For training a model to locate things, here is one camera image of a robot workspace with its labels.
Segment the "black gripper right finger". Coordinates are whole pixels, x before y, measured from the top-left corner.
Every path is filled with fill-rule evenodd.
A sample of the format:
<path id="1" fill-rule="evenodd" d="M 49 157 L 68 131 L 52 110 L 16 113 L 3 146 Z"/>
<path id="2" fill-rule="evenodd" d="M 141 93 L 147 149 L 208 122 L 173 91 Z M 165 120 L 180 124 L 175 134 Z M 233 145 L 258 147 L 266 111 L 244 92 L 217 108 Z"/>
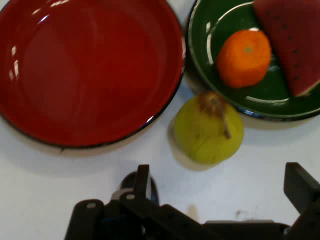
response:
<path id="1" fill-rule="evenodd" d="M 299 163 L 285 165 L 283 191 L 299 213 L 285 234 L 287 240 L 318 240 L 320 238 L 320 183 Z"/>

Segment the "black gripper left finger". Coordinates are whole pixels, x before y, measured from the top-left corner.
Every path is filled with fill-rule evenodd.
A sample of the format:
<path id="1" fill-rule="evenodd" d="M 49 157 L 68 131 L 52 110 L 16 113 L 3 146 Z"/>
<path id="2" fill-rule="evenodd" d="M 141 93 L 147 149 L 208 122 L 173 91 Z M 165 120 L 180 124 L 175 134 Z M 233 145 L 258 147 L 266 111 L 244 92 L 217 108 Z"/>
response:
<path id="1" fill-rule="evenodd" d="M 147 164 L 127 175 L 109 203 L 78 202 L 66 240 L 201 240 L 203 225 L 170 205 L 159 205 Z"/>

